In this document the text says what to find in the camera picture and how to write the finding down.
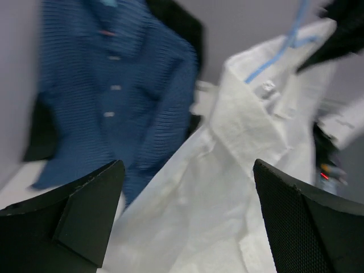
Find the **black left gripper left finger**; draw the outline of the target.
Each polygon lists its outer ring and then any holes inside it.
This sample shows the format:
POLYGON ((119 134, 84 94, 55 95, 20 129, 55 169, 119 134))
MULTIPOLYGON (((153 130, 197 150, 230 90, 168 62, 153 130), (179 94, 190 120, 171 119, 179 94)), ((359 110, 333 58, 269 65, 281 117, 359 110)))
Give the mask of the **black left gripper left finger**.
POLYGON ((96 272, 102 267, 125 168, 113 161, 1 210, 1 272, 96 272))

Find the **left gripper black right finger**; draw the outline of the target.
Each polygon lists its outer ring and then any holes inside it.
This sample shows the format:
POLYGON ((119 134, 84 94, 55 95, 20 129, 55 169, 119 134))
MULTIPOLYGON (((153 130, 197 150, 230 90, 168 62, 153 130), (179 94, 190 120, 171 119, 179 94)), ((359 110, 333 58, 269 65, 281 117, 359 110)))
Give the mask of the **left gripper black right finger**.
POLYGON ((363 204, 260 159, 253 172, 277 272, 363 273, 363 204))

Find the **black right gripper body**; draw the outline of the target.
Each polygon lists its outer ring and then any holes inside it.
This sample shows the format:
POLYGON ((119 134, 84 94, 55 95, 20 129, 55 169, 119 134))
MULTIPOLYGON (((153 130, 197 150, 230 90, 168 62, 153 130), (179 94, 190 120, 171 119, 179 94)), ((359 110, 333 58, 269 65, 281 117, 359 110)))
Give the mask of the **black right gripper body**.
POLYGON ((359 55, 363 51, 363 0, 334 0, 322 7, 318 16, 336 22, 336 29, 296 73, 326 61, 359 55))

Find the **light blue hanger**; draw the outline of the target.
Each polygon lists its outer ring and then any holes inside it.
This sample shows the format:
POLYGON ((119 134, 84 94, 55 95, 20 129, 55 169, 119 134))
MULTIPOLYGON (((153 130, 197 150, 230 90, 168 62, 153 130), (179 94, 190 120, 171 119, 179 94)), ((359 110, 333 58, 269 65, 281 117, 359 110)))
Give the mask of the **light blue hanger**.
POLYGON ((245 83, 249 84, 254 80, 256 77, 258 77, 265 69, 269 68, 273 64, 275 64, 289 48, 298 48, 301 46, 304 46, 311 42, 317 42, 318 37, 317 36, 306 36, 304 38, 298 39, 297 34, 298 30, 301 26, 301 23, 305 17, 305 14, 307 12, 309 6, 309 0, 301 0, 299 4, 298 11, 296 13, 296 17, 293 21, 292 27, 290 28, 288 34, 286 35, 286 39, 284 40, 281 48, 278 50, 278 52, 267 62, 262 64, 260 67, 258 67, 255 71, 253 71, 246 79, 245 83))

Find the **white shirt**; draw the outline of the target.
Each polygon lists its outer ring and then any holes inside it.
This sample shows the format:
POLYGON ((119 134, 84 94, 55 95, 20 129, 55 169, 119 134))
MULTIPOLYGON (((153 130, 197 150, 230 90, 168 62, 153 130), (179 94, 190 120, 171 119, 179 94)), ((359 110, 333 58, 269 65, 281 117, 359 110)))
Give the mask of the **white shirt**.
POLYGON ((114 223, 103 272, 275 272, 253 165, 313 184, 312 125, 336 66, 295 71, 335 27, 299 29, 317 41, 286 50, 252 82, 283 36, 226 60, 207 121, 114 223))

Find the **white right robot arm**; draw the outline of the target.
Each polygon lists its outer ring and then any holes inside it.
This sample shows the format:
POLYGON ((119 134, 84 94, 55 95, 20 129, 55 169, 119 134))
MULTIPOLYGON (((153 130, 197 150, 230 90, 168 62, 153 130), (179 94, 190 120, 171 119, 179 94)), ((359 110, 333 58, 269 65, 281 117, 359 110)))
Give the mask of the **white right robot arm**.
MULTIPOLYGON (((297 69, 363 53, 363 1, 329 1, 318 12, 319 18, 336 22, 336 29, 297 69)), ((321 118, 317 127, 341 150, 363 133, 363 98, 321 118)))

